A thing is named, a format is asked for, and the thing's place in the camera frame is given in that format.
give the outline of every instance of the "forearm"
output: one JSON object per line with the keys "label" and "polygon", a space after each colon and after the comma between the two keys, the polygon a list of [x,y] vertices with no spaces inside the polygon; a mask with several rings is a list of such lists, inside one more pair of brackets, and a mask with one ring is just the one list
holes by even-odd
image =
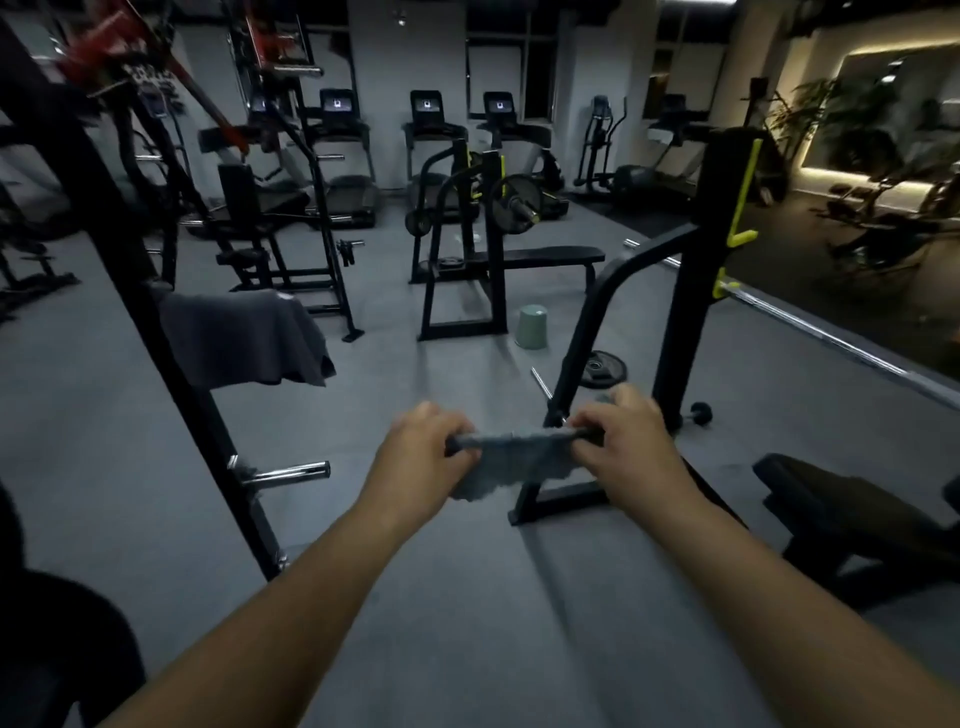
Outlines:
{"label": "forearm", "polygon": [[293,728],[402,538],[350,511],[179,657],[108,728]]}
{"label": "forearm", "polygon": [[960,725],[960,697],[705,500],[645,523],[790,726]]}

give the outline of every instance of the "brown floor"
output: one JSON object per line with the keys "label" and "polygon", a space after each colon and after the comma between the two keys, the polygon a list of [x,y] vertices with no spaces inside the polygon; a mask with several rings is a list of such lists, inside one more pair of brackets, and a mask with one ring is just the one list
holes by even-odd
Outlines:
{"label": "brown floor", "polygon": [[[848,242],[856,231],[810,211],[824,201],[795,192],[776,207],[748,206],[740,227],[760,237],[731,256],[729,275],[960,380],[960,343],[952,341],[960,329],[960,233],[941,235],[915,273],[851,283],[835,275],[825,243]],[[647,236],[683,220],[591,207]]]}

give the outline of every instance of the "elliptical machine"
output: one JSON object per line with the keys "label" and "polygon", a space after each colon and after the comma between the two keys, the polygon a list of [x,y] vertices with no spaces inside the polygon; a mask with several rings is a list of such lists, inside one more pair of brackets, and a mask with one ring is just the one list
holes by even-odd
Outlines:
{"label": "elliptical machine", "polygon": [[[586,187],[584,192],[575,192],[586,202],[602,201],[612,195],[613,172],[608,172],[610,166],[610,148],[613,145],[613,135],[617,128],[627,118],[627,99],[623,99],[623,116],[614,124],[613,109],[610,99],[606,96],[593,97],[593,110],[584,132],[584,148],[580,153],[580,166],[577,168],[577,179],[573,181],[575,187]],[[587,149],[590,157],[587,162],[587,175],[584,177],[584,162],[587,160]],[[604,153],[603,171],[597,172],[597,158]]]}

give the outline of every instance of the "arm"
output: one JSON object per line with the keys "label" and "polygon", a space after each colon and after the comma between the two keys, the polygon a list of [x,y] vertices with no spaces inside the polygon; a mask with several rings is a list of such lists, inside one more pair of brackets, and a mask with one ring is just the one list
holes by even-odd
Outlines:
{"label": "arm", "polygon": [[475,464],[444,457],[447,436],[470,429],[426,403],[397,420],[356,504],[104,725],[294,728],[377,577]]}
{"label": "arm", "polygon": [[703,498],[656,404],[613,393],[570,419],[606,432],[575,456],[697,588],[784,725],[960,725],[955,689]]}

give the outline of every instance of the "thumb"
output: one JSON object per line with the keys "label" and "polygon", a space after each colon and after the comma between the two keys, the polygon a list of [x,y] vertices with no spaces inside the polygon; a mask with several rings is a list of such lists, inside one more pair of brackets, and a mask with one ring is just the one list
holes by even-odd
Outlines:
{"label": "thumb", "polygon": [[603,448],[599,448],[587,440],[574,440],[570,445],[570,452],[573,454],[574,460],[594,475],[597,474],[597,470],[604,460]]}
{"label": "thumb", "polygon": [[456,485],[480,462],[480,450],[465,449],[444,459],[444,470],[451,487]]}

